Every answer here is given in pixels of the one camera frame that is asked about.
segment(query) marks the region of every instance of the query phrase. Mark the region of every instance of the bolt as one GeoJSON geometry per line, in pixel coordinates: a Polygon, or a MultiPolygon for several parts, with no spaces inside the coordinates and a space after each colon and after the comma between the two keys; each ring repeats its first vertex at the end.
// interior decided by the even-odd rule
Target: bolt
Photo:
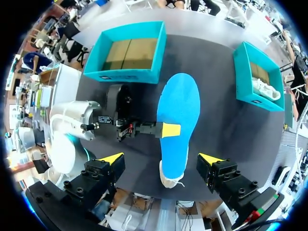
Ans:
{"type": "Polygon", "coordinates": [[[97,180],[98,179],[98,175],[96,173],[92,174],[92,178],[97,180]]]}
{"type": "Polygon", "coordinates": [[[256,186],[258,186],[258,181],[254,180],[251,184],[252,184],[252,186],[256,187],[256,186]]]}
{"type": "Polygon", "coordinates": [[[243,195],[244,193],[245,193],[245,189],[240,188],[240,189],[239,189],[239,195],[243,195]]]}
{"type": "Polygon", "coordinates": [[[76,192],[77,192],[78,195],[82,195],[83,194],[83,188],[78,187],[76,189],[76,192]]]}
{"type": "Polygon", "coordinates": [[[86,172],[86,170],[82,170],[82,171],[81,171],[81,174],[82,174],[83,176],[86,176],[88,173],[86,172]]]}
{"type": "Polygon", "coordinates": [[[36,201],[37,201],[37,203],[43,203],[43,198],[41,198],[40,196],[38,196],[37,198],[36,198],[36,201]]]}
{"type": "Polygon", "coordinates": [[[50,192],[45,192],[45,197],[51,197],[51,193],[50,192]]]}
{"type": "Polygon", "coordinates": [[[224,179],[224,180],[227,180],[227,179],[229,179],[229,178],[230,178],[229,174],[225,174],[225,175],[223,176],[223,179],[224,179]]]}
{"type": "Polygon", "coordinates": [[[69,187],[71,186],[71,182],[69,182],[68,180],[63,182],[64,186],[69,187]]]}

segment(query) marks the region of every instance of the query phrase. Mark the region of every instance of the black pants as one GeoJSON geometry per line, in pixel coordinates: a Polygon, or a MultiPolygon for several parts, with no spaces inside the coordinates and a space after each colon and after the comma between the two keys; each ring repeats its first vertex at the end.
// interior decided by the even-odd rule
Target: black pants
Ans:
{"type": "MultiPolygon", "coordinates": [[[[211,9],[211,11],[209,12],[210,15],[216,16],[216,14],[218,14],[218,12],[220,11],[220,7],[215,4],[214,2],[212,2],[212,0],[203,0],[206,7],[211,9]]],[[[191,0],[191,8],[192,11],[198,11],[200,2],[199,0],[191,0]]]]}

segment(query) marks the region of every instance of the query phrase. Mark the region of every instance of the person's arm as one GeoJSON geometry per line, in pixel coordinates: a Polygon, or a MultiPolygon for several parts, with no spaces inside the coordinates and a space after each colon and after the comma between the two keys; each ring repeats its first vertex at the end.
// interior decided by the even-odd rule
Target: person's arm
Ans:
{"type": "Polygon", "coordinates": [[[295,62],[295,55],[294,55],[294,51],[291,47],[291,43],[290,43],[290,39],[289,39],[289,36],[286,34],[285,30],[282,32],[282,35],[285,39],[285,42],[287,43],[287,50],[289,52],[289,55],[290,55],[290,59],[292,61],[292,65],[294,65],[294,62],[295,62]]]}
{"type": "Polygon", "coordinates": [[[34,56],[33,58],[33,71],[32,74],[36,74],[37,72],[37,67],[38,67],[38,63],[39,63],[39,57],[37,55],[34,56]]]}
{"type": "Polygon", "coordinates": [[[292,107],[293,107],[293,116],[294,116],[295,121],[297,121],[297,120],[298,120],[299,113],[298,113],[298,110],[297,110],[297,107],[296,107],[294,93],[293,93],[293,91],[291,91],[290,89],[288,89],[287,92],[291,95],[292,107]]]}

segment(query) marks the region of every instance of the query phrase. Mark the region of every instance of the teal box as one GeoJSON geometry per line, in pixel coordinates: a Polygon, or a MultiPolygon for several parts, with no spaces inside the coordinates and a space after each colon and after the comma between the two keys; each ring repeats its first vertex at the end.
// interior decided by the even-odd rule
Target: teal box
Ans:
{"type": "Polygon", "coordinates": [[[103,31],[91,50],[84,75],[99,82],[140,82],[157,84],[163,62],[167,34],[162,21],[134,23],[103,31]],[[127,39],[157,39],[151,69],[104,70],[103,64],[113,42],[127,39]]]}
{"type": "Polygon", "coordinates": [[[236,99],[262,107],[268,111],[284,111],[284,93],[279,67],[262,51],[243,42],[233,53],[236,74],[236,99]],[[253,92],[250,62],[262,67],[269,74],[269,83],[280,92],[279,100],[271,102],[253,92]]]}

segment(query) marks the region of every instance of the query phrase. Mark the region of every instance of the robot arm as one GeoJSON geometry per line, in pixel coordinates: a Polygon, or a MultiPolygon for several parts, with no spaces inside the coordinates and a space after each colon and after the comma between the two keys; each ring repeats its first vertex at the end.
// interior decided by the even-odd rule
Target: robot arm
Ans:
{"type": "Polygon", "coordinates": [[[37,182],[26,190],[27,199],[48,230],[111,230],[97,224],[100,219],[93,208],[105,192],[103,200],[111,203],[115,183],[125,169],[124,154],[92,159],[84,166],[79,176],[64,181],[64,191],[50,181],[44,185],[37,182]]]}
{"type": "MultiPolygon", "coordinates": [[[[272,188],[259,193],[258,182],[244,177],[237,170],[237,164],[230,159],[222,160],[199,153],[197,170],[209,190],[212,193],[215,191],[229,209],[238,213],[233,230],[266,221],[284,199],[283,194],[276,193],[272,188]]],[[[267,228],[262,226],[254,230],[267,228]]]]}

